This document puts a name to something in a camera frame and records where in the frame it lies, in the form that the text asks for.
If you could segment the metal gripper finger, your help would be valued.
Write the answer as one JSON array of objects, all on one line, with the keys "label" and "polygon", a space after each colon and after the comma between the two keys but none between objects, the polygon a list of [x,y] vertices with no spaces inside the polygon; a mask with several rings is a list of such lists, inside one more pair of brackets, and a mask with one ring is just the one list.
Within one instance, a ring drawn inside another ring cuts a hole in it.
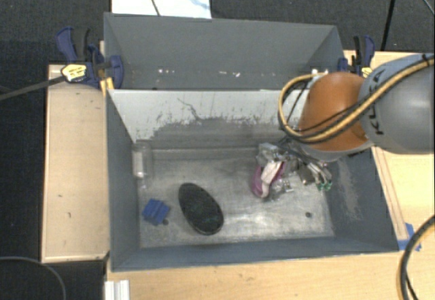
[{"label": "metal gripper finger", "polygon": [[288,179],[278,179],[275,180],[269,188],[269,194],[267,199],[269,201],[278,201],[281,196],[287,193],[293,192],[294,189],[292,187],[291,182]]},{"label": "metal gripper finger", "polygon": [[267,165],[268,163],[286,162],[288,157],[288,153],[282,148],[271,143],[261,143],[258,146],[256,160],[259,165]]}]

